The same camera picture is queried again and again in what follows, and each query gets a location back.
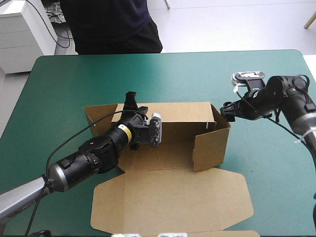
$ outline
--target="white drawer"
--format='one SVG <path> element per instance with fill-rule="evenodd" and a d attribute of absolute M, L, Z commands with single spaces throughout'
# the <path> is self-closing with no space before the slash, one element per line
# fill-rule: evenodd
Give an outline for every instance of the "white drawer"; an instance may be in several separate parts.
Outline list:
<path fill-rule="evenodd" d="M 0 18 L 0 34 L 29 31 L 30 28 L 23 16 L 11 16 Z"/>
<path fill-rule="evenodd" d="M 31 31 L 0 34 L 0 48 L 37 45 Z"/>
<path fill-rule="evenodd" d="M 38 45 L 0 49 L 0 67 L 7 73 L 29 72 L 43 56 Z"/>

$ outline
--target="brown cardboard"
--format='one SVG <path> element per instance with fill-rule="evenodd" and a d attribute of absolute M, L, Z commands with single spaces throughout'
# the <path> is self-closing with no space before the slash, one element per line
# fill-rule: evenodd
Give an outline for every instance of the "brown cardboard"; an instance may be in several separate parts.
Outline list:
<path fill-rule="evenodd" d="M 255 231 L 210 231 L 189 233 L 188 237 L 260 237 L 260 235 Z"/>
<path fill-rule="evenodd" d="M 212 168 L 223 163 L 230 129 L 215 107 L 209 102 L 138 106 L 148 106 L 149 117 L 152 112 L 162 115 L 162 143 L 156 149 L 147 145 L 138 151 L 124 149 L 119 166 L 125 173 L 95 188 L 93 228 L 142 236 L 211 232 L 210 237 L 221 237 L 225 235 L 219 231 L 253 215 L 244 177 Z M 84 110 L 92 124 L 122 107 Z M 103 134 L 119 118 L 114 115 L 101 121 L 91 128 L 92 134 Z"/>
<path fill-rule="evenodd" d="M 119 166 L 124 171 L 186 167 L 205 170 L 223 163 L 230 125 L 209 102 L 148 103 L 138 106 L 147 106 L 148 116 L 153 112 L 161 114 L 162 144 L 157 149 L 143 145 L 137 152 L 125 149 L 119 160 Z M 122 108 L 123 104 L 114 104 L 89 106 L 84 110 L 91 124 L 104 114 Z M 103 134 L 119 118 L 120 114 L 115 114 L 102 120 L 91 127 L 92 134 Z M 174 154 L 172 159 L 165 155 L 170 152 Z"/>
<path fill-rule="evenodd" d="M 91 226 L 153 236 L 224 230 L 252 215 L 241 174 L 217 168 L 136 171 L 95 188 Z"/>

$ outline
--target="person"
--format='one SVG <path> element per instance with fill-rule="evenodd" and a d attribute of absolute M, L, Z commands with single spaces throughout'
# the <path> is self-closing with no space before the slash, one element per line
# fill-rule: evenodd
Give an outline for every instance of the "person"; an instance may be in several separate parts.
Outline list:
<path fill-rule="evenodd" d="M 60 0 L 78 54 L 160 53 L 147 0 Z"/>

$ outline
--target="black cable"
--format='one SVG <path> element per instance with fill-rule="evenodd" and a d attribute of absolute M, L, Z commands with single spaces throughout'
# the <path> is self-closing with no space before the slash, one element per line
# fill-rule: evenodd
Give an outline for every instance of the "black cable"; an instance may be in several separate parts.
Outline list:
<path fill-rule="evenodd" d="M 253 107 L 248 101 L 246 101 L 246 100 L 239 94 L 238 91 L 237 91 L 236 93 L 237 93 L 237 95 L 239 96 L 239 98 L 240 98 L 241 100 L 243 100 L 247 105 L 249 105 L 254 111 L 256 111 L 258 114 L 260 114 L 263 118 L 268 119 L 269 121 L 273 122 L 274 124 L 276 124 L 276 125 L 280 126 L 281 128 L 285 129 L 287 132 L 289 132 L 289 133 L 290 133 L 292 136 L 294 136 L 296 139 L 300 139 L 299 136 L 297 136 L 294 132 L 290 131 L 287 127 L 283 126 L 282 124 L 280 124 L 280 123 L 274 121 L 273 119 L 271 119 L 271 118 L 265 116 L 263 113 L 261 113 L 260 111 L 258 111 L 258 110 L 257 110 L 255 107 Z"/>
<path fill-rule="evenodd" d="M 69 48 L 69 47 L 70 47 L 70 40 L 68 41 L 68 46 L 62 46 L 61 44 L 59 44 L 59 43 L 57 42 L 57 40 L 55 40 L 54 36 L 51 34 L 51 32 L 50 32 L 50 30 L 49 30 L 49 28 L 48 28 L 46 22 L 44 21 L 43 17 L 41 16 L 40 12 L 38 11 L 38 9 L 37 9 L 37 8 L 33 5 L 33 3 L 31 3 L 29 0 L 25 0 L 25 1 L 27 1 L 27 2 L 35 9 L 35 11 L 38 13 L 38 15 L 40 16 L 41 20 L 44 22 L 44 24 L 45 24 L 45 26 L 46 26 L 46 29 L 48 30 L 50 36 L 51 36 L 52 39 L 56 42 L 56 44 L 57 44 L 58 46 L 60 46 L 61 48 Z"/>
<path fill-rule="evenodd" d="M 86 131 L 88 128 L 92 127 L 93 125 L 95 125 L 96 123 L 98 123 L 99 121 L 111 116 L 111 115 L 115 115 L 115 114 L 119 114 L 119 113 L 124 113 L 124 112 L 134 112 L 136 114 L 140 114 L 140 115 L 143 115 L 146 119 L 148 119 L 148 117 L 143 114 L 142 112 L 140 111 L 137 111 L 137 110 L 120 110 L 120 111 L 116 111 L 116 112 L 113 112 L 113 113 L 110 113 L 110 114 L 107 114 L 107 115 L 104 115 L 103 117 L 99 118 L 97 121 L 95 121 L 94 123 L 88 125 L 87 127 L 83 128 L 82 130 L 80 130 L 79 132 L 77 132 L 76 134 L 74 134 L 73 136 L 71 136 L 70 138 L 68 138 L 66 141 L 64 141 L 61 145 L 59 145 L 48 157 L 47 159 L 47 162 L 46 162 L 46 179 L 49 180 L 49 174 L 48 174 L 48 169 L 49 169 L 49 162 L 51 160 L 51 158 L 54 156 L 54 154 L 59 150 L 61 149 L 64 145 L 66 145 L 69 141 L 71 141 L 72 139 L 74 139 L 75 137 L 77 137 L 79 134 L 83 133 L 84 131 Z M 40 200 L 41 200 L 41 197 L 44 193 L 44 190 L 46 189 L 46 184 L 44 185 L 44 187 L 42 188 L 40 194 L 39 194 L 39 197 L 37 198 L 36 200 L 36 203 L 35 203 L 35 207 L 33 209 L 33 212 L 32 212 L 32 215 L 31 215 L 31 218 L 30 218 L 30 221 L 29 221 L 29 224 L 28 224 L 28 227 L 27 227 L 27 230 L 25 231 L 25 234 L 24 234 L 24 237 L 26 237 L 29 232 L 30 232 L 30 229 L 31 229 L 31 226 L 32 226 L 32 223 L 33 223 L 33 219 L 35 217 L 35 214 L 36 214 L 36 211 L 38 209 L 38 206 L 39 206 L 39 203 L 40 203 Z"/>
<path fill-rule="evenodd" d="M 50 17 L 58 17 L 58 15 L 56 15 L 56 14 L 53 13 L 53 12 L 47 11 L 46 13 L 52 14 L 52 15 L 50 15 Z M 66 28 L 64 25 L 63 25 L 63 27 L 64 27 L 64 29 L 65 29 L 65 31 L 66 31 L 67 37 L 61 36 L 60 34 L 58 34 L 58 33 L 55 32 L 56 35 L 58 35 L 58 36 L 61 37 L 61 38 L 67 39 L 67 40 L 73 40 L 74 38 L 70 38 L 70 37 L 69 37 L 67 28 Z"/>
<path fill-rule="evenodd" d="M 88 128 L 92 127 L 94 124 L 98 123 L 99 121 L 107 118 L 108 116 L 114 115 L 114 114 L 119 114 L 119 113 L 124 113 L 124 112 L 134 112 L 137 114 L 141 114 L 144 115 L 146 119 L 148 119 L 148 117 L 143 114 L 142 112 L 136 111 L 136 110 L 120 110 L 120 111 L 116 111 L 107 115 L 104 115 L 103 117 L 99 118 L 96 122 L 94 122 L 93 124 L 88 125 L 87 127 L 83 128 L 82 130 L 80 130 L 79 132 L 77 132 L 76 134 L 74 134 L 73 136 L 71 136 L 70 138 L 68 138 L 65 142 L 63 142 L 61 145 L 59 145 L 48 157 L 47 159 L 47 163 L 46 163 L 46 176 L 49 178 L 48 176 L 48 169 L 49 169 L 49 162 L 51 160 L 51 158 L 53 157 L 53 155 L 60 149 L 62 148 L 65 144 L 67 144 L 69 141 L 71 141 L 73 138 L 77 137 L 79 134 L 81 134 L 82 132 L 86 131 Z"/>
<path fill-rule="evenodd" d="M 36 202 L 35 202 L 35 207 L 34 207 L 34 210 L 32 212 L 32 215 L 31 215 L 31 218 L 30 218 L 30 221 L 29 221 L 29 225 L 28 225 L 28 228 L 26 229 L 25 231 L 25 234 L 24 234 L 24 237 L 27 237 L 29 232 L 30 232 L 30 229 L 31 229 L 31 226 L 32 226 L 32 223 L 33 223 L 33 219 L 35 217 L 35 214 L 36 214 L 36 211 L 38 209 L 38 206 L 40 204 L 40 199 L 41 197 L 43 196 L 43 193 L 44 193 L 44 190 L 46 189 L 46 185 L 44 185 L 44 187 L 41 189 L 40 191 L 40 194 L 39 194 L 39 197 L 38 199 L 36 199 Z"/>
<path fill-rule="evenodd" d="M 297 136 L 295 133 L 293 133 L 292 131 L 290 131 L 288 128 L 286 128 L 285 126 L 283 126 L 282 124 L 274 121 L 271 118 L 266 117 L 263 113 L 261 113 L 260 111 L 258 111 L 255 107 L 253 107 L 248 101 L 246 101 L 239 93 L 238 91 L 236 92 L 237 95 L 239 96 L 239 98 L 244 101 L 247 105 L 249 105 L 252 109 L 254 109 L 258 114 L 260 114 L 262 117 L 264 117 L 265 119 L 268 119 L 269 121 L 273 122 L 274 124 L 280 126 L 281 128 L 285 129 L 287 132 L 289 132 L 292 136 L 294 136 L 297 139 L 300 139 L 299 136 Z M 303 143 L 303 145 L 307 148 L 307 150 L 311 153 L 312 158 L 313 158 L 313 162 L 314 162 L 314 166 L 315 166 L 315 170 L 316 170 L 316 156 L 315 156 L 315 152 L 313 152 L 313 150 L 306 144 L 305 141 L 301 140 L 301 143 Z M 314 226 L 316 229 L 316 204 L 313 208 L 313 221 L 314 221 Z"/>

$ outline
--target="white cabinet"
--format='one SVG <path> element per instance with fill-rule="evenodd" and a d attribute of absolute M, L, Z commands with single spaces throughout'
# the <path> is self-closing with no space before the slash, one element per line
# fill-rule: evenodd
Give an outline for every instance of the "white cabinet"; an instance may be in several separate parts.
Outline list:
<path fill-rule="evenodd" d="M 53 37 L 57 35 L 40 0 L 29 0 L 40 12 Z M 5 73 L 30 71 L 40 56 L 54 55 L 56 42 L 36 10 L 24 0 L 0 7 L 0 67 Z"/>

